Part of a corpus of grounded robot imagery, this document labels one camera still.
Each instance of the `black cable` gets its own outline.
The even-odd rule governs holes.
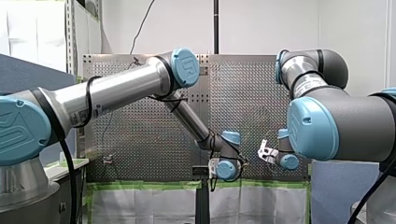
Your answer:
[[[80,220],[82,218],[82,192],[84,191],[84,182],[85,182],[85,174],[86,174],[86,169],[82,168],[81,171],[81,189],[79,192],[79,205],[78,205],[78,212],[77,212],[77,220]]]
[[[178,99],[175,99],[175,100],[163,100],[163,99],[158,99],[158,98],[156,98],[156,97],[153,97],[153,96],[148,96],[148,98],[150,98],[150,99],[152,99],[152,100],[156,100],[156,101],[159,101],[159,102],[180,102],[180,101],[188,101],[189,100],[189,98],[182,98],[183,97],[183,95],[181,95],[181,97],[180,98],[178,98]]]
[[[347,224],[354,224],[356,221],[356,218],[363,208],[363,206],[367,203],[369,198],[373,195],[373,193],[379,188],[379,186],[385,181],[385,179],[388,177],[390,172],[395,168],[396,166],[396,157],[393,158],[392,162],[388,166],[388,168],[385,170],[385,172],[375,181],[373,186],[367,191],[367,193],[363,196],[361,201],[358,204],[358,207],[356,207],[355,211],[353,212],[352,216],[349,218],[349,221]]]
[[[151,7],[152,7],[152,5],[154,4],[154,2],[155,2],[155,0],[152,0],[151,3],[150,3],[149,6],[148,6],[148,10],[146,11],[146,15],[145,15],[145,17],[143,18],[142,22],[140,23],[139,30],[137,31],[137,34],[136,34],[136,36],[134,37],[134,43],[132,44],[132,48],[131,48],[131,51],[129,51],[129,54],[132,54],[132,52],[134,51],[134,44],[136,43],[136,39],[139,37],[140,32],[142,31],[143,25],[145,24],[146,18],[148,17],[149,11],[151,10]],[[136,58],[134,58],[134,63],[138,63],[138,60],[137,60]],[[129,64],[127,70],[131,68],[132,64],[133,64],[133,63],[130,63],[130,64]]]
[[[0,96],[7,96],[12,94],[11,92],[7,92],[7,91],[0,91]]]
[[[82,128],[85,125],[87,125],[91,118],[92,118],[92,98],[91,98],[91,84],[93,83],[93,81],[95,79],[97,79],[99,77],[90,77],[90,79],[88,79],[87,81],[87,87],[86,87],[86,92],[85,92],[85,99],[87,101],[87,105],[88,105],[88,114],[87,114],[87,118],[85,118],[85,120],[82,121],[82,124],[76,126],[75,128]]]
[[[69,170],[70,176],[70,194],[72,198],[71,210],[70,210],[70,223],[77,223],[77,181],[76,181],[76,171],[74,169],[74,163],[72,155],[70,154],[69,147],[64,140],[59,141],[61,144],[62,151],[64,152],[64,157],[66,158],[67,169]]]

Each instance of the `metal frame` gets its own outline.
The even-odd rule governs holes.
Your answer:
[[[77,75],[78,58],[77,58],[77,41],[75,25],[75,0],[66,0],[66,61],[67,73]]]
[[[87,79],[91,76],[110,75],[119,72],[123,69],[126,69],[129,64],[135,61],[135,59],[137,59],[140,63],[143,63],[148,56],[150,55],[85,55],[84,79]],[[253,178],[253,179],[273,179],[273,180],[287,180],[287,181],[308,180],[309,179],[308,167],[307,167],[308,161],[306,160],[302,160],[300,169],[298,171],[289,172],[289,171],[282,171],[280,168],[276,166],[265,164],[264,161],[259,160],[259,158],[257,157],[257,150],[260,146],[261,140],[264,137],[269,138],[270,142],[272,143],[272,146],[270,147],[276,147],[274,146],[274,144],[277,142],[276,131],[277,129],[283,128],[286,125],[286,108],[289,103],[289,97],[287,95],[286,90],[284,90],[280,86],[277,86],[273,81],[273,73],[275,72],[276,57],[268,56],[268,55],[241,56],[241,55],[205,55],[205,54],[196,55],[196,56],[197,59],[199,59],[200,61],[200,67],[201,67],[200,81],[194,87],[189,88],[188,91],[186,91],[185,93],[188,94],[189,104],[191,105],[191,107],[200,116],[200,118],[204,121],[204,123],[207,124],[209,128],[213,128],[214,131],[221,132],[226,129],[237,129],[238,127],[233,125],[237,124],[238,120],[246,117],[246,115],[243,114],[245,112],[241,111],[240,109],[238,110],[237,109],[238,106],[236,106],[238,104],[241,104],[240,98],[238,98],[238,96],[232,92],[230,93],[229,96],[226,97],[227,101],[223,101],[222,105],[217,105],[217,103],[220,102],[219,99],[217,99],[217,97],[218,98],[223,97],[222,95],[219,95],[219,92],[227,91],[227,90],[235,91],[233,89],[237,84],[235,83],[235,81],[240,81],[240,80],[244,81],[244,78],[248,76],[253,76],[255,78],[254,79],[255,81],[260,82],[260,83],[255,83],[254,81],[253,82],[250,81],[248,83],[248,85],[253,85],[258,91],[257,90],[248,91],[247,88],[236,85],[236,87],[241,88],[241,90],[244,89],[245,92],[247,93],[247,96],[244,96],[246,97],[246,101],[251,101],[251,103],[254,105],[264,104],[268,107],[268,108],[264,108],[264,110],[258,109],[259,114],[256,114],[255,112],[251,113],[254,118],[249,119],[248,125],[256,125],[255,127],[251,127],[251,128],[247,127],[241,129],[241,134],[243,138],[241,151],[250,158],[250,167],[246,169],[243,177]],[[239,75],[244,77],[239,80],[237,78],[237,76]],[[227,81],[219,82],[216,78],[220,78]],[[146,102],[146,103],[147,104],[145,105],[145,103],[137,102],[137,104],[143,104],[140,106],[147,106],[146,111],[148,113],[150,109],[157,108],[156,103],[152,103],[152,102]],[[235,116],[234,114],[231,115],[217,114],[219,112],[220,106],[225,106],[225,107],[233,106],[232,109],[235,110],[235,114],[239,117],[233,117]],[[102,118],[102,121],[109,119],[110,116],[105,115]],[[177,121],[173,120],[170,123],[166,122],[166,125],[174,125],[172,122],[177,122]],[[95,150],[96,147],[95,144],[97,144],[98,140],[94,139],[95,132],[97,132],[97,130],[95,130],[95,125],[98,125],[98,123],[93,122],[92,124],[90,124],[85,128],[85,136],[87,136],[85,148],[89,152],[95,152],[95,151],[97,152],[97,150]],[[247,136],[247,134],[244,133],[246,130],[251,130],[251,131],[254,130],[253,137],[247,139],[245,138],[246,142],[254,141],[254,144],[246,145],[246,142],[244,143],[244,136]],[[188,137],[183,138],[184,140],[180,139],[180,141],[188,141],[188,143],[187,144],[184,143],[184,145],[178,145],[178,146],[189,147],[186,148],[186,150],[190,151],[190,167],[188,168],[185,167],[185,169],[184,168],[181,169],[186,172],[185,174],[179,174],[179,177],[177,177],[177,175],[173,175],[173,177],[169,177],[169,176],[159,177],[159,176],[150,176],[149,174],[150,170],[148,170],[147,178],[140,175],[134,178],[127,177],[126,179],[144,179],[151,181],[152,180],[154,181],[191,180],[192,179],[191,166],[207,165],[208,152],[197,149],[196,145],[193,143],[188,133],[183,132],[183,134],[186,134],[186,136]],[[148,163],[150,157],[156,156],[152,154],[153,150],[149,149],[145,152],[147,153],[147,155],[146,156],[143,155],[142,157],[145,158],[145,161],[143,162],[129,161],[129,163],[137,162],[140,165],[144,165],[144,163]],[[91,157],[92,163],[89,166],[88,181],[102,182],[102,181],[112,181],[114,179],[125,179],[125,176],[122,177],[118,175],[120,173],[120,170],[126,167],[125,164],[124,165],[117,164],[116,160],[114,160],[115,163],[113,163],[112,159],[110,162],[112,163],[111,165],[103,164],[104,161],[102,157],[109,156],[111,153],[107,153],[107,154],[95,155]],[[172,165],[174,165],[172,162],[169,164],[170,164],[169,167],[167,168],[164,167],[164,168],[170,169],[172,168]],[[103,178],[94,177],[92,174],[94,172],[97,172],[96,169],[102,166],[106,167],[105,169],[106,176]],[[135,169],[136,166],[130,165],[129,168]]]

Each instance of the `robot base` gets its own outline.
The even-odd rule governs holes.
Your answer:
[[[46,195],[30,202],[0,207],[2,224],[59,224],[61,222],[61,193],[57,183],[51,183]]]

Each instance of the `robotic arm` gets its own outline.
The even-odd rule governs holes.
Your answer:
[[[176,101],[179,98],[180,93],[175,91],[165,98],[168,100],[165,102],[166,106],[194,137],[200,149],[209,150],[212,153],[220,152],[219,160],[209,162],[210,177],[215,175],[224,180],[237,179],[246,163],[238,150],[239,133],[224,131],[222,135],[219,135],[211,132],[186,102]]]
[[[394,151],[392,90],[351,97],[347,65],[330,50],[283,51],[276,81],[290,91],[290,148],[318,161],[385,161]]]
[[[0,219],[6,223],[28,220],[47,223],[41,218],[31,220],[12,215],[16,210],[31,213],[28,207],[41,206],[38,204],[52,198],[59,189],[46,178],[38,159],[40,151],[58,141],[64,148],[64,139],[72,128],[83,127],[91,118],[150,95],[165,102],[201,149],[220,152],[217,177],[237,178],[242,173],[238,172],[242,167],[238,161],[239,134],[213,134],[177,92],[194,85],[199,70],[191,51],[176,49],[150,57],[145,64],[116,75],[92,77],[87,83],[57,91],[36,88],[0,96]],[[71,177],[72,167],[69,164]],[[53,202],[56,200],[49,201],[49,207],[57,206],[50,204]],[[76,208],[72,207],[72,223],[75,215]]]

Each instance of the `silver arm segment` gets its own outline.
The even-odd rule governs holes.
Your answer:
[[[194,137],[200,149],[220,152],[220,162],[223,161],[225,169],[234,169],[235,172],[230,172],[225,175],[218,174],[219,178],[234,179],[238,173],[238,159],[239,151],[237,146],[225,140],[218,134],[214,134],[204,125],[204,123],[195,114],[192,108],[185,101],[177,102],[181,95],[178,91],[165,98],[170,102],[165,102],[170,111],[177,117],[183,126]]]
[[[199,64],[195,55],[188,49],[176,49],[150,57],[144,65],[113,76],[95,77],[87,83],[57,91],[37,88],[3,97],[0,105],[7,106],[9,112],[6,113],[16,115],[20,110],[26,113],[24,130],[35,129],[31,133],[35,134],[36,141],[28,147],[22,144],[22,137],[17,141],[14,136],[17,133],[13,130],[20,126],[0,127],[0,138],[3,137],[6,144],[0,147],[0,154],[3,153],[0,166],[32,159],[44,147],[63,140],[71,128],[86,124],[90,118],[95,119],[150,95],[165,97],[177,89],[194,85],[198,77]]]

